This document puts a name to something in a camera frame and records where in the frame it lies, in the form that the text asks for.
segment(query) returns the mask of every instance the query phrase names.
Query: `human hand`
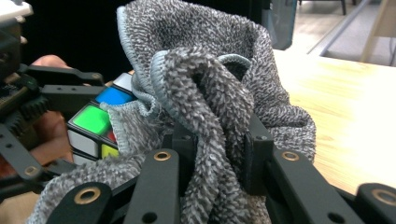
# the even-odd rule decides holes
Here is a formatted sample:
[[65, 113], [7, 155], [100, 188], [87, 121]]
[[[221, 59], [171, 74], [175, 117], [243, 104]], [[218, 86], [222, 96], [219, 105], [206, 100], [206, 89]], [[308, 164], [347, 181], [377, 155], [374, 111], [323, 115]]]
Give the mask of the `human hand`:
[[[41, 57], [33, 65], [70, 68], [55, 55]], [[66, 124], [60, 112], [46, 112], [34, 124], [34, 128], [41, 144], [30, 152], [41, 165], [46, 165], [60, 158], [73, 161]], [[11, 165], [0, 156], [0, 178], [15, 173]]]

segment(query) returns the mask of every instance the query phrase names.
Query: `rubik's cube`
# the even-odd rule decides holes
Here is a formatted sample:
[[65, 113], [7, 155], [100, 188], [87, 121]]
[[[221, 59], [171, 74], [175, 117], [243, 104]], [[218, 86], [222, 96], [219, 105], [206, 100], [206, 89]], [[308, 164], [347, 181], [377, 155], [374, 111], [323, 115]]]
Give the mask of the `rubik's cube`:
[[86, 104], [67, 122], [70, 145], [75, 164], [100, 160], [107, 156], [118, 156], [117, 141], [111, 128], [109, 115], [99, 107], [122, 105], [135, 99], [131, 89], [132, 75], [124, 73]]

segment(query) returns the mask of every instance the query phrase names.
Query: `table surface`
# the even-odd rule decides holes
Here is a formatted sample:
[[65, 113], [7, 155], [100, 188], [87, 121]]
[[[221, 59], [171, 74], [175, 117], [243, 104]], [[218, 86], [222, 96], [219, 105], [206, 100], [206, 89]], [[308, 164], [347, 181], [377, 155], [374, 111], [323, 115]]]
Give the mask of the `table surface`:
[[[362, 183], [396, 188], [396, 68], [275, 50], [293, 105], [317, 125], [314, 165], [327, 181], [355, 194]], [[0, 204], [0, 223], [22, 223], [38, 196]]]

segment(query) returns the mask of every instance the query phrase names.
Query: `yellow cube sticker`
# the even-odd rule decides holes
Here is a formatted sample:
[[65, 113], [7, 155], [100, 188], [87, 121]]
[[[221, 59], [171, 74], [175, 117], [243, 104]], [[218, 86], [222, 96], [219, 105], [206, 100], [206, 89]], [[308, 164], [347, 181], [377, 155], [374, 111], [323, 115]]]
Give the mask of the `yellow cube sticker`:
[[110, 147], [108, 145], [102, 145], [102, 159], [108, 156], [118, 157], [119, 151], [114, 147]]

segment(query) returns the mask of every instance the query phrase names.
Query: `knit texture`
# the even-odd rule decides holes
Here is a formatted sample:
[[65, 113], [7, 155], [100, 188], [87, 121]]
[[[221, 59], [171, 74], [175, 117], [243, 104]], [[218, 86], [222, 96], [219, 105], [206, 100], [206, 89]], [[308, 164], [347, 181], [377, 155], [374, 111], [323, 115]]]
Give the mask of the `knit texture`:
[[73, 187], [115, 188], [137, 176], [180, 122], [198, 138], [195, 169], [181, 199], [182, 223], [270, 223], [263, 196], [240, 186], [244, 135], [252, 113], [279, 149], [315, 154], [315, 124], [290, 104], [267, 31], [245, 18], [177, 0], [136, 0], [118, 10], [120, 41], [134, 67], [126, 105], [101, 104], [120, 156], [83, 165], [46, 186], [28, 223], [45, 223]]

